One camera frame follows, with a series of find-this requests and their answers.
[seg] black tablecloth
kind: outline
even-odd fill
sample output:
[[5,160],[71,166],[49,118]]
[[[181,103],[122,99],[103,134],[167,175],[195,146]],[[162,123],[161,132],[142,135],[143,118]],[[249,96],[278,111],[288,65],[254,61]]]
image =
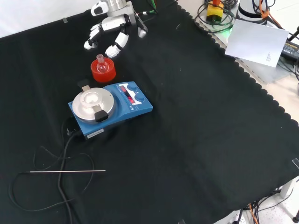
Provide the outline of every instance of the black tablecloth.
[[[133,3],[136,11],[148,10],[143,1]],[[40,145],[55,154],[61,150],[60,125],[80,91],[76,83],[91,78],[92,60],[117,35],[107,34],[96,51],[85,51],[98,19],[85,12],[66,24],[0,40],[1,223],[67,222],[64,206],[21,211],[10,203],[7,188],[17,172],[33,169]],[[130,35],[114,59],[113,83],[135,81],[154,110],[108,135],[70,145],[69,155],[86,152],[96,168],[107,170],[83,195],[88,175],[64,175],[68,197],[77,198],[75,222],[211,224],[294,178],[298,123],[176,4],[147,25],[147,37]],[[37,156],[39,167],[53,162],[41,151]],[[82,158],[66,166],[89,168]],[[22,176],[14,190],[29,209],[61,201],[57,175]]]

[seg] digital display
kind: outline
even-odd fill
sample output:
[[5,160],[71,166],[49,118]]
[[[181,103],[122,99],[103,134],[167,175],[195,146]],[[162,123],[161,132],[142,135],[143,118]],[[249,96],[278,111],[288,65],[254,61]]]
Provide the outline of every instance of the digital display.
[[123,85],[121,85],[121,90],[124,92],[124,94],[130,101],[130,103],[132,103],[132,104],[135,103],[135,101],[133,100],[133,98],[131,97],[131,95],[128,93],[128,91],[126,90],[126,88]]

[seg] white paper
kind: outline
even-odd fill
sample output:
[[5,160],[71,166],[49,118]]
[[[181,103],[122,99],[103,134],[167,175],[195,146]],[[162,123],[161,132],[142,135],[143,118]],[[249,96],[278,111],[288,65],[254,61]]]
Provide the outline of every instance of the white paper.
[[289,32],[236,20],[225,54],[276,67]]

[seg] small glass bottle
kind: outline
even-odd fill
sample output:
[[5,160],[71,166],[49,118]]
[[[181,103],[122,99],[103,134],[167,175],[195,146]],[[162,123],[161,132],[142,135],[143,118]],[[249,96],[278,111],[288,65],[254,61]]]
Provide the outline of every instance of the small glass bottle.
[[97,64],[97,70],[100,73],[105,73],[109,70],[109,64],[105,62],[103,55],[97,55],[98,64]]

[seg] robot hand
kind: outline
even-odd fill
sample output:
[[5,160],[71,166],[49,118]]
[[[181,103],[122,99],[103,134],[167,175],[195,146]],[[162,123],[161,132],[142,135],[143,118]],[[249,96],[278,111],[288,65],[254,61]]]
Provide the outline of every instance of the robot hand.
[[127,27],[136,25],[140,38],[143,38],[147,34],[148,29],[135,13],[130,1],[119,0],[117,6],[110,6],[110,1],[108,3],[103,1],[105,0],[100,0],[94,5],[91,12],[94,16],[107,13],[108,17],[91,28],[89,39],[84,43],[84,48],[95,48],[97,46],[97,40],[102,33],[120,29],[121,32],[117,36],[114,45],[108,47],[106,50],[106,55],[113,58],[119,54],[121,49],[123,49],[128,42],[129,35],[127,35],[126,32]]

